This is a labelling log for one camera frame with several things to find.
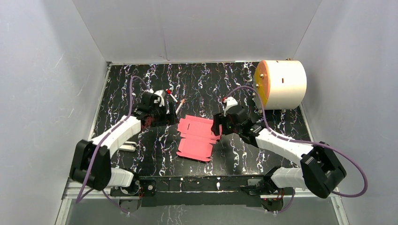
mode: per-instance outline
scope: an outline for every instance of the white cylindrical base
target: white cylindrical base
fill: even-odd
[[[261,98],[266,109],[294,109],[306,93],[306,72],[299,61],[263,60],[254,78],[254,87],[259,92],[254,98],[258,108]]]

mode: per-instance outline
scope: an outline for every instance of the white cylinder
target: white cylinder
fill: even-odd
[[[254,97],[261,109],[294,109],[300,105],[307,89],[306,72],[295,60],[263,60],[254,74],[254,87],[259,96]]]

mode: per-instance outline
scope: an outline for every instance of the marble tabletop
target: marble tabletop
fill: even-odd
[[[94,127],[93,137],[109,129],[129,111],[129,80],[140,76],[154,90],[170,89],[177,99],[186,99],[179,118],[186,115],[213,118],[222,112],[222,99],[235,87],[253,85],[257,63],[196,63],[112,65]],[[133,103],[143,92],[139,82],[133,83]],[[233,97],[254,113],[251,93],[239,90]],[[269,125],[277,132],[295,139],[309,140],[300,108],[266,111]],[[177,125],[153,127],[132,137],[138,143],[135,152],[118,151],[112,166],[130,168],[140,176],[207,176],[266,174],[274,166],[293,167],[293,163],[268,150],[243,143],[233,134],[222,136],[214,145],[211,160],[198,162],[177,156],[181,137]]]

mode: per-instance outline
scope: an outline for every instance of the marker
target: marker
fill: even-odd
[[[171,91],[169,89],[166,90],[166,92],[173,98],[173,100],[178,104],[178,100],[171,94]]]
[[[183,100],[181,100],[180,105],[177,107],[176,114],[178,113],[178,111],[180,111],[180,109],[183,106],[184,102],[185,102],[185,98]]]

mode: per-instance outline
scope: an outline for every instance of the white wall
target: white wall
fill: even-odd
[[[364,196],[343,198],[353,225],[398,224],[397,12],[396,0],[323,0],[294,57],[307,72],[315,140],[341,148],[368,176]],[[344,166],[342,192],[359,192],[361,176]]]
[[[0,224],[54,224],[106,62],[71,0],[3,0],[0,61]]]
[[[114,63],[291,58],[320,2],[74,0]]]

